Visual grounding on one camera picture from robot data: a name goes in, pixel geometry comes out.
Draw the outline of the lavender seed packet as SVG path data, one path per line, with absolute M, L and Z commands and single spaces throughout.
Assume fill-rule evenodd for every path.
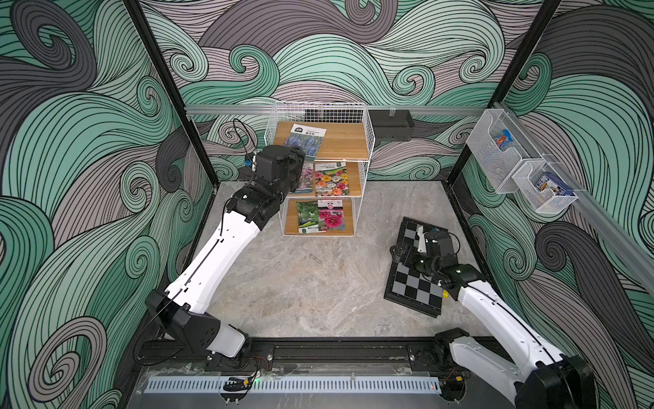
M 315 160 L 325 139 L 327 129 L 306 124 L 293 124 L 284 146 L 303 151 L 307 160 Z

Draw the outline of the magenta flower seed packet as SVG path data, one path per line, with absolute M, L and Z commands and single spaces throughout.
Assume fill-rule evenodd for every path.
M 346 229 L 342 199 L 318 201 L 318 227 L 320 232 L 344 231 Z

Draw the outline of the mixed colour flower seed packet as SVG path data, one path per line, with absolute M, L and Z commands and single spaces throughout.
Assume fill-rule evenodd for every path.
M 318 197 L 350 195 L 346 162 L 315 163 L 314 181 Z

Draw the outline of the pink flower seed packet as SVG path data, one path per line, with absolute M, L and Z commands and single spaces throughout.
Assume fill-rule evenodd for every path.
M 303 165 L 296 194 L 313 194 L 313 172 L 313 162 L 308 162 Z

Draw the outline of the lower clear wall bin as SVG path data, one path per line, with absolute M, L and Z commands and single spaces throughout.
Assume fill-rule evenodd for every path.
M 572 196 L 558 196 L 551 190 L 545 190 L 543 192 L 537 190 L 534 182 L 545 171 L 555 173 L 555 175 L 572 188 L 545 160 L 525 160 L 516 172 L 514 172 L 513 180 L 536 213 L 543 215 L 562 213 L 562 211 L 565 211 L 577 201 L 577 195 L 573 188 L 574 194 Z

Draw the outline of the upper clear wall bin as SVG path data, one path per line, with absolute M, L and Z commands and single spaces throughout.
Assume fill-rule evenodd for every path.
M 508 129 L 514 137 L 514 146 L 500 151 L 494 136 Z M 514 194 L 519 189 L 513 180 L 514 172 L 528 158 L 520 143 L 523 133 L 509 113 L 502 109 L 487 109 L 468 137 L 467 146 L 483 170 L 496 194 Z

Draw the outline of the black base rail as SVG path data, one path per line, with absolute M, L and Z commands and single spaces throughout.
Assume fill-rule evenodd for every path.
M 211 372 L 249 373 L 256 368 L 273 373 L 336 366 L 390 366 L 411 373 L 461 372 L 449 352 L 449 335 L 432 337 L 254 337 L 245 356 L 226 358 L 217 353 L 193 352 L 168 340 L 147 341 L 136 351 L 143 366 L 197 363 Z

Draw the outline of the black wall bin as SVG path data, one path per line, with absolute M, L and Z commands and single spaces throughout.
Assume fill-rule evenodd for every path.
M 370 110 L 377 142 L 410 141 L 415 123 L 409 110 Z

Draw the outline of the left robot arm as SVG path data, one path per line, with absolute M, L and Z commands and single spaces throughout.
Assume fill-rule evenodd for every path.
M 305 159 L 301 148 L 280 145 L 257 153 L 252 179 L 225 202 L 219 227 L 197 257 L 165 290 L 147 296 L 153 322 L 194 354 L 242 354 L 247 336 L 207 309 L 240 253 L 296 192 Z

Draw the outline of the black white chessboard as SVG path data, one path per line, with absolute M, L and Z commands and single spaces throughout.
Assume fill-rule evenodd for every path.
M 434 228 L 441 230 L 432 224 L 405 216 L 400 223 L 397 245 L 417 252 L 420 242 L 419 228 L 424 228 L 425 231 Z M 442 310 L 443 290 L 416 270 L 412 261 L 404 258 L 396 262 L 392 258 L 383 298 L 423 315 L 438 318 Z

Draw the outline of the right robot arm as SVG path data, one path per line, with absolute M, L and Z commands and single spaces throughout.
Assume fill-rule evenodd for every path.
M 594 372 L 578 355 L 548 342 L 493 290 L 482 273 L 458 261 L 455 235 L 419 227 L 413 239 L 390 248 L 393 263 L 427 280 L 471 312 L 499 342 L 507 358 L 482 346 L 460 329 L 445 332 L 439 366 L 462 366 L 517 408 L 596 408 Z

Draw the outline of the blue red item in bin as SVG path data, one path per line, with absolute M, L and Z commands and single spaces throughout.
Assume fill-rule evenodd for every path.
M 506 151 L 514 146 L 514 137 L 508 129 L 504 129 L 500 134 L 494 136 L 494 141 L 500 151 Z

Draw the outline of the clear wall bin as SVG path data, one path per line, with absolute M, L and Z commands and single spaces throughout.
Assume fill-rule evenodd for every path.
M 508 129 L 514 137 L 514 146 L 500 151 L 494 136 Z M 519 189 L 513 180 L 514 172 L 528 158 L 520 143 L 523 133 L 509 113 L 502 109 L 487 109 L 468 137 L 467 146 L 483 170 L 496 194 L 514 194 Z
M 577 195 L 573 188 L 574 194 L 572 196 L 558 196 L 551 190 L 545 190 L 543 192 L 537 190 L 534 182 L 545 171 L 555 173 L 555 175 L 572 188 L 545 160 L 525 160 L 516 172 L 514 172 L 513 180 L 536 213 L 543 215 L 562 213 L 562 211 L 565 211 L 577 201 Z

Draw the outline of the green leaf seed packet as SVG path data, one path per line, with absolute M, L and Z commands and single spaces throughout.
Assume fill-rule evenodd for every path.
M 320 217 L 317 201 L 298 201 L 296 203 L 298 233 L 320 233 Z

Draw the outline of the blue card box in bin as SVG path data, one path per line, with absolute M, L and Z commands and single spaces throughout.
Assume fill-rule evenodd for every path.
M 555 195 L 558 196 L 572 196 L 574 194 L 571 187 L 569 187 L 562 179 L 555 175 L 555 173 L 550 171 L 541 173 L 536 178 L 534 186 L 541 192 L 545 190 L 551 190 L 555 193 Z

